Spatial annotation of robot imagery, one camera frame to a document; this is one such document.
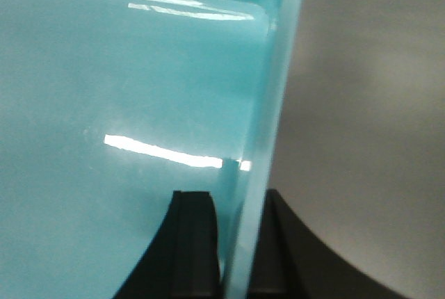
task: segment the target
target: gray wall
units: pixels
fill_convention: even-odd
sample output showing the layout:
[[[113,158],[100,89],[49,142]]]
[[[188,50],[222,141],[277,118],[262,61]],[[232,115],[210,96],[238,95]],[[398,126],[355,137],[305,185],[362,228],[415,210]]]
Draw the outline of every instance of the gray wall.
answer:
[[[270,186],[331,248],[445,298],[445,0],[304,0]]]

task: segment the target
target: glossy surface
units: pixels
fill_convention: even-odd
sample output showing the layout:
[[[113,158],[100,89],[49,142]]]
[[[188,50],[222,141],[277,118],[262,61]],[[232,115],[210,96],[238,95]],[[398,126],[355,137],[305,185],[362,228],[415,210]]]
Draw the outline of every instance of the glossy surface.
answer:
[[[110,298],[172,192],[199,190],[243,297],[288,63],[270,63],[280,2],[0,0],[0,296]]]

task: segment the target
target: turquoise plastic panel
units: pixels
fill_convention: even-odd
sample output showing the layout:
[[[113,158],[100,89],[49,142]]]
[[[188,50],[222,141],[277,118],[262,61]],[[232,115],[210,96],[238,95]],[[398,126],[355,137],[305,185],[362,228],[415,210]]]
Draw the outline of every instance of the turquoise plastic panel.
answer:
[[[0,0],[0,297],[111,298],[211,191],[245,295],[300,0]]]

